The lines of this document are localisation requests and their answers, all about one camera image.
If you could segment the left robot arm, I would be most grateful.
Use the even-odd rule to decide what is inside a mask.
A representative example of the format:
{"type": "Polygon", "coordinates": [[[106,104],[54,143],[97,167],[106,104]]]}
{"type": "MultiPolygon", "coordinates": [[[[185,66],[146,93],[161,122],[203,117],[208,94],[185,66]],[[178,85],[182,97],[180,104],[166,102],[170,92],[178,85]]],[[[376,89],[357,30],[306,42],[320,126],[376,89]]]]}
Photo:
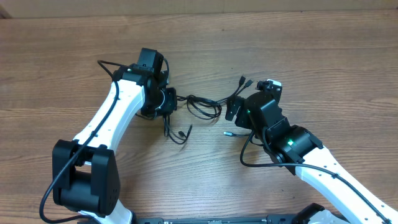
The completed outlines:
{"type": "Polygon", "coordinates": [[[167,60],[156,50],[143,48],[137,63],[117,64],[110,72],[110,91],[88,125],[71,141],[59,140],[52,151],[53,181],[40,203],[39,214],[47,223],[44,205],[49,196],[55,204],[77,215],[70,220],[88,223],[134,223],[135,214],[119,199],[121,181],[116,151],[134,116],[161,117],[169,124],[177,109],[170,88],[167,60]]]}

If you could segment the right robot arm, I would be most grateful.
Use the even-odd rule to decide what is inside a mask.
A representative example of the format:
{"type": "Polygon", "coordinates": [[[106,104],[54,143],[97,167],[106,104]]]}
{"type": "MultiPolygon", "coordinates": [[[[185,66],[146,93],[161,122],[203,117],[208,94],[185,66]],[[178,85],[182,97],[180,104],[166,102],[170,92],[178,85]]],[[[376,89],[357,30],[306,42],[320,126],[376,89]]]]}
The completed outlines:
{"type": "Polygon", "coordinates": [[[397,210],[373,195],[306,128],[290,125],[272,93],[227,100],[226,119],[251,130],[271,158],[320,192],[350,223],[397,223],[397,210]]]}

